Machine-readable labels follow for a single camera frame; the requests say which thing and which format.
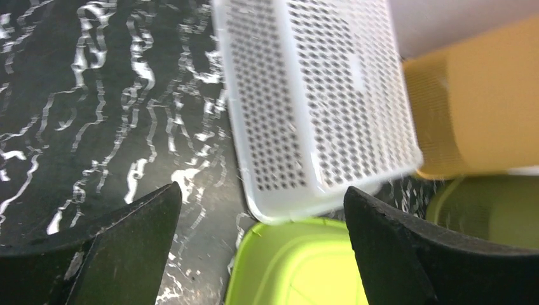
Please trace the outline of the orange mesh basket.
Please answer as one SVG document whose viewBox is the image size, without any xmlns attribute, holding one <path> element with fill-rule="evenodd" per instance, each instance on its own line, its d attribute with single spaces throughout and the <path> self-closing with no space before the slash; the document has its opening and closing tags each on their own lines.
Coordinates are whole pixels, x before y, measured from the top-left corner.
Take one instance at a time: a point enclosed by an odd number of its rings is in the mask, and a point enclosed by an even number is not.
<svg viewBox="0 0 539 305">
<path fill-rule="evenodd" d="M 538 17 L 404 62 L 424 162 L 419 176 L 538 165 Z"/>
</svg>

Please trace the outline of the white perforated plastic basket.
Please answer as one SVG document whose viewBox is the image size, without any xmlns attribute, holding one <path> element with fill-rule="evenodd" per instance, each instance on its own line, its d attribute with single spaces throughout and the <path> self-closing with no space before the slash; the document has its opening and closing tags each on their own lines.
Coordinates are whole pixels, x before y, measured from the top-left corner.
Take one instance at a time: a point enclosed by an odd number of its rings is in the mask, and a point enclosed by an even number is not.
<svg viewBox="0 0 539 305">
<path fill-rule="evenodd" d="M 213 1 L 251 214 L 339 209 L 423 164 L 388 1 Z"/>
</svg>

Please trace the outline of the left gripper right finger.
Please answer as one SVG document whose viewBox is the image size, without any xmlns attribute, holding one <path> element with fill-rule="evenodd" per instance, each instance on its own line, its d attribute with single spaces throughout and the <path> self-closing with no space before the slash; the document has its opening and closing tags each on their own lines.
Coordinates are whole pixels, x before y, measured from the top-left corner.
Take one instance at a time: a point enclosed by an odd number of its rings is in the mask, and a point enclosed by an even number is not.
<svg viewBox="0 0 539 305">
<path fill-rule="evenodd" d="M 436 226 L 356 187 L 345 222 L 369 304 L 537 304 L 538 252 Z"/>
</svg>

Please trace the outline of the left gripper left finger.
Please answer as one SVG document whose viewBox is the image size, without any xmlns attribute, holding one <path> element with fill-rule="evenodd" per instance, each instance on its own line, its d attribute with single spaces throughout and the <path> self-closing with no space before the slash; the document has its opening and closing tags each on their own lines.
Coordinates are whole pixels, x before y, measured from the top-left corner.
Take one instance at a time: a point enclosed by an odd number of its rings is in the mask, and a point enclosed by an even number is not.
<svg viewBox="0 0 539 305">
<path fill-rule="evenodd" d="M 85 224 L 1 247 L 1 303 L 154 304 L 181 206 L 173 182 Z"/>
</svg>

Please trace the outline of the lime green plastic tray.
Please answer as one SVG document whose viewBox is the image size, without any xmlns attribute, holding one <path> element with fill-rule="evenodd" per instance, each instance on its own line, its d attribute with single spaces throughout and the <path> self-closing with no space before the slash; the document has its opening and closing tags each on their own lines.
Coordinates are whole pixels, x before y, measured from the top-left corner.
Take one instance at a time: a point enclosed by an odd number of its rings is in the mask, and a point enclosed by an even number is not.
<svg viewBox="0 0 539 305">
<path fill-rule="evenodd" d="M 346 224 L 257 223 L 235 255 L 225 304 L 367 304 Z"/>
</svg>

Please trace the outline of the olive green mesh basket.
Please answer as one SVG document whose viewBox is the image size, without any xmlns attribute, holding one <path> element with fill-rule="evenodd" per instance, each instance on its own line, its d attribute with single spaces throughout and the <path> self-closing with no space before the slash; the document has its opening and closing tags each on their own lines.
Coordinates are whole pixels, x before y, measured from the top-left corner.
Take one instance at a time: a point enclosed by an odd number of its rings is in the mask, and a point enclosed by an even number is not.
<svg viewBox="0 0 539 305">
<path fill-rule="evenodd" d="M 538 248 L 538 177 L 460 177 L 426 208 L 440 227 L 502 245 Z"/>
</svg>

